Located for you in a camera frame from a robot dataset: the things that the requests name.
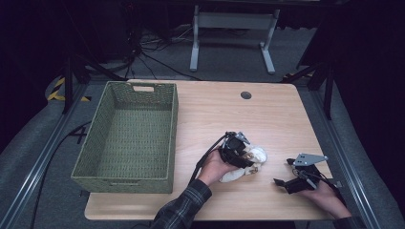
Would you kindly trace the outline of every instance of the green wicker basket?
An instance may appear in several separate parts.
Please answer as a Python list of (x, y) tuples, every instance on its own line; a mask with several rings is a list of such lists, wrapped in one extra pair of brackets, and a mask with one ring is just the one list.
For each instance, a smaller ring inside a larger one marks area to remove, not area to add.
[(93, 193), (172, 193), (176, 84), (106, 84), (72, 179)]

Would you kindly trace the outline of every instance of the gray carpet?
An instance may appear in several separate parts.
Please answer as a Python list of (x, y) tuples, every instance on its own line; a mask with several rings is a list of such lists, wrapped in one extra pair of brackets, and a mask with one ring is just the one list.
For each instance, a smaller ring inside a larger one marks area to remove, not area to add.
[[(264, 37), (262, 32), (206, 31), (200, 39), (199, 68), (196, 73), (188, 71), (192, 43), (187, 40), (190, 39), (190, 36), (187, 36), (185, 37), (186, 40), (178, 44), (168, 46), (161, 51), (146, 53), (177, 70), (177, 73), (148, 57), (141, 56), (140, 58), (144, 62), (136, 59), (127, 77), (192, 79), (181, 75), (184, 73), (209, 81), (278, 82), (286, 73), (297, 72), (295, 67), (313, 33), (314, 30), (290, 29), (277, 30), (274, 33), (270, 45), (270, 53), (276, 69), (274, 75), (269, 75), (266, 72), (263, 57), (258, 48), (258, 42), (261, 41), (261, 37)], [(119, 64), (112, 61), (106, 67)], [(126, 70), (117, 74), (124, 76)], [(91, 96), (92, 100), (77, 103), (72, 115), (67, 120), (66, 129), (62, 130), (61, 136), (65, 136), (75, 127), (92, 119), (104, 88), (105, 81), (103, 80), (106, 78), (102, 75), (93, 77), (84, 93), (86, 96)], [(323, 114), (315, 108), (317, 101), (313, 99), (313, 94), (322, 94), (323, 91), (321, 89), (319, 92), (309, 92), (303, 86), (307, 81), (307, 79), (300, 79), (294, 84), (297, 86), (324, 154), (330, 158), (328, 164), (334, 179), (342, 182), (341, 191), (350, 210), (355, 215), (360, 216), (359, 205), (352, 195), (339, 164), (333, 141), (322, 121), (321, 115)], [(45, 96), (48, 96), (53, 85), (54, 82), (44, 92)], [(49, 105), (21, 130), (0, 155), (0, 216), (6, 215), (14, 197), (19, 192), (19, 188), (23, 185), (25, 177), (52, 135), (62, 110), (62, 101), (50, 101)], [(331, 124), (338, 133), (345, 154), (350, 158), (361, 178), (380, 227), (405, 228), (403, 217), (397, 209), (396, 202), (369, 162), (336, 88), (333, 92), (331, 116)], [(91, 221), (84, 218), (83, 212), (87, 197), (85, 195), (80, 196), (81, 188), (70, 179), (80, 146), (83, 143), (83, 139), (79, 143), (78, 140), (78, 136), (68, 136), (55, 152), (41, 191), (34, 228), (146, 228), (137, 225), (139, 222), (135, 221)], [(30, 228), (38, 188), (39, 183), (13, 228)], [(306, 228), (307, 223), (297, 221), (295, 225), (297, 229), (301, 229)], [(333, 226), (330, 221), (313, 221), (309, 228), (333, 228)]]

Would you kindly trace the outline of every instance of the white cloth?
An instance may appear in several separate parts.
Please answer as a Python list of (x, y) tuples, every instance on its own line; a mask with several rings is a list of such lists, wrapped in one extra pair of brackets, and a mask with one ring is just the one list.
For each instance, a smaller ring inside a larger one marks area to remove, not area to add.
[(243, 175), (256, 174), (260, 171), (262, 164), (267, 161), (267, 154), (264, 149), (260, 147), (255, 147), (252, 145), (246, 146), (249, 151), (246, 155), (249, 157), (248, 160), (254, 162), (252, 166), (246, 168), (240, 168), (235, 171), (226, 173), (221, 179), (220, 182), (226, 183), (235, 179), (242, 177)]

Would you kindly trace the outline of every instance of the metal stand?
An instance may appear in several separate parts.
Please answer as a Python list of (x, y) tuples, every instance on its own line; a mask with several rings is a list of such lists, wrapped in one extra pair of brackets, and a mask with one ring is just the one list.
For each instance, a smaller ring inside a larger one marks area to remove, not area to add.
[(283, 79), (281, 83), (292, 83), (309, 73), (312, 73), (312, 78), (310, 79), (307, 87), (310, 91), (317, 91), (326, 81), (325, 97), (324, 97), (324, 112), (328, 120), (331, 120), (330, 116), (330, 104), (331, 104), (331, 94), (333, 89), (333, 67), (330, 63), (318, 63), (313, 66), (309, 66), (302, 71), (295, 74), (288, 74), (288, 77)]
[(248, 30), (267, 30), (266, 42), (260, 43), (260, 49), (266, 63), (267, 72), (274, 74), (274, 66), (271, 61), (268, 47), (280, 11), (276, 10), (273, 14), (250, 14), (250, 13), (220, 13), (220, 12), (200, 12), (199, 6), (194, 9), (194, 41), (191, 52), (190, 71), (197, 70), (199, 61), (199, 28), (229, 28), (229, 29), (248, 29)]

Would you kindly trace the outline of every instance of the wrist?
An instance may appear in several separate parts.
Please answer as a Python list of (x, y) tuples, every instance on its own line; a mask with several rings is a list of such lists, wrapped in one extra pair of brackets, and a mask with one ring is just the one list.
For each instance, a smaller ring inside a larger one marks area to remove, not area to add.
[(213, 180), (212, 177), (210, 176), (205, 176), (205, 175), (200, 175), (197, 177), (200, 181), (202, 181), (206, 186), (211, 186), (212, 183), (214, 183), (216, 180)]

